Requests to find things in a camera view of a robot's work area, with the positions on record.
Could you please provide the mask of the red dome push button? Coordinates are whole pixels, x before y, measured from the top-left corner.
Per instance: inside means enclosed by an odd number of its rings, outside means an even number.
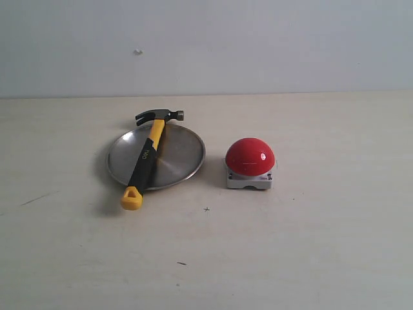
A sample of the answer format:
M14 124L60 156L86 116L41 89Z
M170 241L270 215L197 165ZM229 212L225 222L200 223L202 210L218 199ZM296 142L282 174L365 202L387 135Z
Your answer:
M272 188L272 169L276 166L276 157L270 146L261 139L242 138L234 142L225 155L225 165L229 189Z

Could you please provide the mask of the round steel plate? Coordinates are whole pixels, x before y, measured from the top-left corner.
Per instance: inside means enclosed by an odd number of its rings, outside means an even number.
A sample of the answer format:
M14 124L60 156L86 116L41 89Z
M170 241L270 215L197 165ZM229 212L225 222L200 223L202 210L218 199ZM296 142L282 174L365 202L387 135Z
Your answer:
M123 134L110 146L106 166L109 175L121 185L128 183L150 129L150 124L137 127ZM205 153L205 144L195 132L167 123L147 189L165 189L189 179L202 166Z

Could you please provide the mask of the yellow black claw hammer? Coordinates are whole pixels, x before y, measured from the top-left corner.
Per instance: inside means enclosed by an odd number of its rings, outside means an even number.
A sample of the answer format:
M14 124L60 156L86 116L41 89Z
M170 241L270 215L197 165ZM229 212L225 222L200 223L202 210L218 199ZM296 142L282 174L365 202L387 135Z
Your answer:
M135 119L137 126L148 121L153 121L153 123L121 198L121 206L127 211L135 211L142 206L143 194L152 175L152 169L157 157L157 148L165 124L171 119L183 121L184 111L177 110L173 112L168 109L154 109L138 114Z

